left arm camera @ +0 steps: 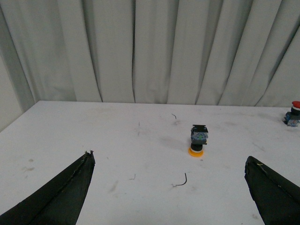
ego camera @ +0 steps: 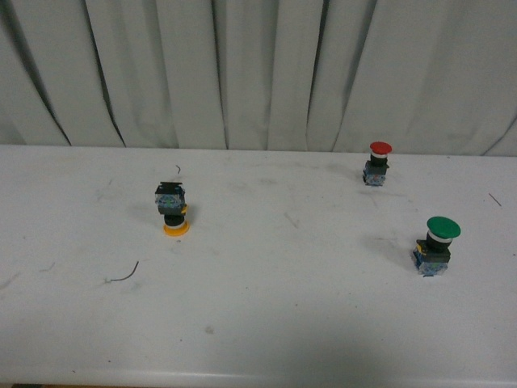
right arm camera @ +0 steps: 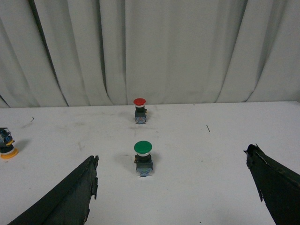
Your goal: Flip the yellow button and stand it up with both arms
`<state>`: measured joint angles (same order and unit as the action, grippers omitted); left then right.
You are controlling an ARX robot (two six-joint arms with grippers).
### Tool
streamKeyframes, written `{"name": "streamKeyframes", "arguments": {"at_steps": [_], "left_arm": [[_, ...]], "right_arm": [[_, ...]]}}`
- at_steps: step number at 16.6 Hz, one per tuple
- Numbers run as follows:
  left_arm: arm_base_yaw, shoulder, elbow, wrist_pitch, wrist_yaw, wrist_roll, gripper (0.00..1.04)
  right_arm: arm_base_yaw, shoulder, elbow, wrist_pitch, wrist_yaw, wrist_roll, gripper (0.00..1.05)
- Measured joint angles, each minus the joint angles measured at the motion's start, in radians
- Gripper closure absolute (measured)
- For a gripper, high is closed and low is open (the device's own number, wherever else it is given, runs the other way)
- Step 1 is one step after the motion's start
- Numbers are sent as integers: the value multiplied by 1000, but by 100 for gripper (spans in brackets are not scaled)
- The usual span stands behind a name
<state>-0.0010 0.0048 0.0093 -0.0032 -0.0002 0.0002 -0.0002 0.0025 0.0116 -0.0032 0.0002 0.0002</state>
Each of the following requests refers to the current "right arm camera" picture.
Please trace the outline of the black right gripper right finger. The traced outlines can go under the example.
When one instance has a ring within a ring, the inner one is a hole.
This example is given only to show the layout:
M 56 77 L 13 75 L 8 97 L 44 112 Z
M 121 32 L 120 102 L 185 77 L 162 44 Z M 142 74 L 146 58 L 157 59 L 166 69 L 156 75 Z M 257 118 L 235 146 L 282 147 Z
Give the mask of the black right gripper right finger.
M 268 157 L 257 145 L 244 151 L 260 201 L 277 225 L 300 223 L 300 175 Z

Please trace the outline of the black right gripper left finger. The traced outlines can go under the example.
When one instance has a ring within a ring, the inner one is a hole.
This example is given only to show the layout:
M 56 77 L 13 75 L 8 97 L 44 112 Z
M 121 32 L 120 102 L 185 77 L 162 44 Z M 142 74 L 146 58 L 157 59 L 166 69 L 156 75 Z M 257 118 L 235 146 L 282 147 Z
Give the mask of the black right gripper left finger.
M 90 156 L 11 225 L 83 225 L 97 198 L 98 156 Z

